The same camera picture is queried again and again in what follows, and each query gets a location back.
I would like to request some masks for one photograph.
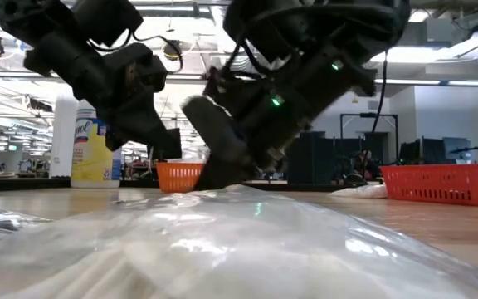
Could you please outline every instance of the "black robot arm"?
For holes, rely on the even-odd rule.
[[[129,140],[165,150],[177,146],[153,102],[167,70],[144,44],[126,46],[142,22],[128,0],[78,1],[71,9],[60,0],[0,0],[1,28],[34,48],[24,66],[44,76],[54,71],[78,100],[90,102],[107,124],[110,150]],[[95,44],[111,47],[123,32],[123,47],[99,54]]]
[[[408,0],[309,2],[234,0],[227,9],[224,29],[236,50],[210,70],[205,96],[183,107],[211,150],[196,189],[274,171],[294,137],[350,88],[375,93],[376,71],[363,64],[401,38]],[[232,69],[239,46],[256,74]],[[251,47],[283,66],[263,66]]]

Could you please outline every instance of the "can label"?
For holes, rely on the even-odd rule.
[[[106,125],[94,117],[76,120],[71,179],[103,182],[119,179],[114,153],[105,145]]]

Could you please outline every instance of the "white column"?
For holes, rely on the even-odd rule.
[[[8,143],[7,153],[5,154],[5,171],[18,173],[20,171],[20,161],[23,159],[23,144]]]
[[[70,177],[75,138],[75,120],[79,101],[69,86],[61,89],[56,97],[51,167],[49,177]]]

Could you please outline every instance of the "table surface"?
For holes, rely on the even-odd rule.
[[[326,193],[282,193],[381,223],[478,267],[478,207],[386,199],[333,199]],[[0,192],[0,208],[44,218],[107,209],[114,201],[157,198],[157,189],[42,189]]]

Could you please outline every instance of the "red plastic basket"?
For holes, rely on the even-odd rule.
[[[390,199],[478,206],[478,164],[384,166]]]
[[[191,191],[203,166],[202,163],[156,163],[160,190],[165,193]]]

